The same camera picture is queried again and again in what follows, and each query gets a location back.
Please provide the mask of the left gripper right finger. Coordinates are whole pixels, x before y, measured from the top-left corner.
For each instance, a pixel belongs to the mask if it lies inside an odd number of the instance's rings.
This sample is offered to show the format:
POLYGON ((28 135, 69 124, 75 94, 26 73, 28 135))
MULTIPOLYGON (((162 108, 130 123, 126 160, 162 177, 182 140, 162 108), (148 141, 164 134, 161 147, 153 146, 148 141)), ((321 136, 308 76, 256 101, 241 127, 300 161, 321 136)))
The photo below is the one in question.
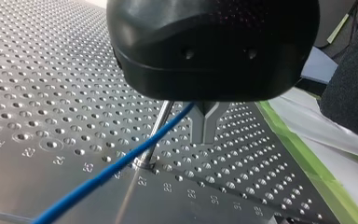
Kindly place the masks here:
POLYGON ((217 121, 227 111, 229 102, 216 102, 208 110, 204 120, 204 143, 212 144, 217 127, 217 121))

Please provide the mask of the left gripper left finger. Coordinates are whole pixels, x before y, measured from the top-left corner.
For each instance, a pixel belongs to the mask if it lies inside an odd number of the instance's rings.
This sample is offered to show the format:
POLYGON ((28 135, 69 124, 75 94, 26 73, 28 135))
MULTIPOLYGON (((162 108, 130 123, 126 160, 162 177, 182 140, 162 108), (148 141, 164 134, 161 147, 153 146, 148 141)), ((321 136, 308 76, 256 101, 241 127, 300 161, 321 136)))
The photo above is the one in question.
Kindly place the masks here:
POLYGON ((190 142, 200 144, 203 139, 204 114, 197 103, 193 103, 193 107, 187 116, 191 119, 190 142))

